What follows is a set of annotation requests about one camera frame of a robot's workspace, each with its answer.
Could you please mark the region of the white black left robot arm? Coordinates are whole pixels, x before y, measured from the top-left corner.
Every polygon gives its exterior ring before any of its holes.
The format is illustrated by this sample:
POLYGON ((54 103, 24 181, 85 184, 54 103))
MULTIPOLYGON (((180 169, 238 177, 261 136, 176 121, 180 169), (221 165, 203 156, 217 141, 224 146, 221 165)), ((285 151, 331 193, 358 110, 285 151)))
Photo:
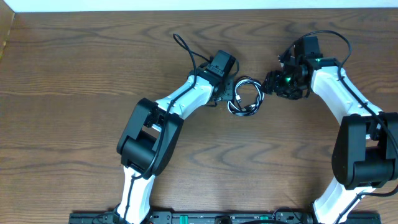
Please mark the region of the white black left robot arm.
POLYGON ((234 75, 216 77, 208 70, 191 71, 186 82, 163 99, 141 99, 119 139, 117 152, 124 171, 116 223, 142 223, 150 211, 154 179, 169 163, 184 120, 209 101, 232 95, 234 75))

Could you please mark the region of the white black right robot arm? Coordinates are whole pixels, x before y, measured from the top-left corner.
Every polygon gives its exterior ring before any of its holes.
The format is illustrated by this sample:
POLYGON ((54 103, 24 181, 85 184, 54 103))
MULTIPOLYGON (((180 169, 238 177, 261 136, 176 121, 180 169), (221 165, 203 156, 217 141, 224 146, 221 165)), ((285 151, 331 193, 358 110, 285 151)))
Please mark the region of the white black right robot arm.
POLYGON ((375 190, 397 179, 397 113, 385 113, 368 101, 346 76, 336 58, 321 54, 280 60, 281 70, 267 74, 262 89, 298 100, 318 95, 340 125, 331 165, 333 179, 313 206, 318 223, 343 223, 365 196, 397 193, 375 190))

